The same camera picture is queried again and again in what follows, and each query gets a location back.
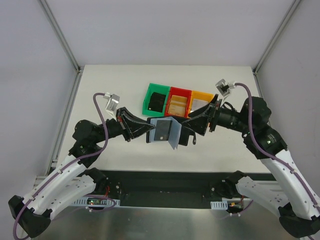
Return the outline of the black credit card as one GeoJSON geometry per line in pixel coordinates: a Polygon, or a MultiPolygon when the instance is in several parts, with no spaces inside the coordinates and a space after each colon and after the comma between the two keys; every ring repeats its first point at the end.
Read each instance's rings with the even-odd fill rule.
{"type": "Polygon", "coordinates": [[[172,126],[172,120],[158,120],[155,126],[154,141],[168,141],[172,126]]]}

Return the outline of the black leather card holder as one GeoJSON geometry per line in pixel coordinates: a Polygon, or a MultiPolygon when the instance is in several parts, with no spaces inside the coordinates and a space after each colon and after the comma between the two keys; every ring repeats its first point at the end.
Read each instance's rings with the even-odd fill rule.
{"type": "Polygon", "coordinates": [[[152,129],[146,133],[146,143],[168,142],[173,150],[177,149],[178,145],[187,146],[190,136],[192,136],[192,144],[197,143],[196,133],[182,126],[182,122],[186,121],[186,118],[179,116],[149,117],[147,122],[156,126],[159,120],[172,120],[169,139],[167,141],[154,141],[155,129],[152,129]]]}

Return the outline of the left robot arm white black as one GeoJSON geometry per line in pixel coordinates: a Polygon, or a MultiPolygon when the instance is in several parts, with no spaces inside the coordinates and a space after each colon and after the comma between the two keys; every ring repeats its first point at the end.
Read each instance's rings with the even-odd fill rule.
{"type": "Polygon", "coordinates": [[[125,107],[117,110],[115,118],[103,119],[101,124],[80,120],[72,136],[75,143],[61,164],[32,191],[9,199],[14,239],[18,239],[17,227],[21,227],[28,238],[35,238],[78,198],[90,193],[102,194],[106,176],[90,166],[105,150],[109,139],[122,135],[129,142],[154,128],[125,107]]]}

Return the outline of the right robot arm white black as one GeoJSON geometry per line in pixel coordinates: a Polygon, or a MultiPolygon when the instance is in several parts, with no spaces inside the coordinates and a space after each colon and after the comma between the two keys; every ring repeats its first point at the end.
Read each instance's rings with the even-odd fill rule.
{"type": "Polygon", "coordinates": [[[320,231],[320,198],[298,170],[282,136],[269,126],[271,113],[261,97],[249,96],[241,111],[236,111],[214,96],[190,113],[182,126],[202,136],[217,126],[241,133],[246,148],[267,167],[284,196],[259,186],[239,170],[214,186],[216,194],[228,199],[248,197],[275,214],[291,236],[312,239],[320,231]]]}

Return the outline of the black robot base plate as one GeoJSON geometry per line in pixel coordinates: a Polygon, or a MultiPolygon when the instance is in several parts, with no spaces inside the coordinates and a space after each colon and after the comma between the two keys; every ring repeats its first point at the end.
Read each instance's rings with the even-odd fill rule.
{"type": "Polygon", "coordinates": [[[209,209],[212,202],[240,198],[235,180],[248,176],[273,181],[270,173],[163,172],[104,170],[93,194],[107,195],[122,207],[209,209]]]}

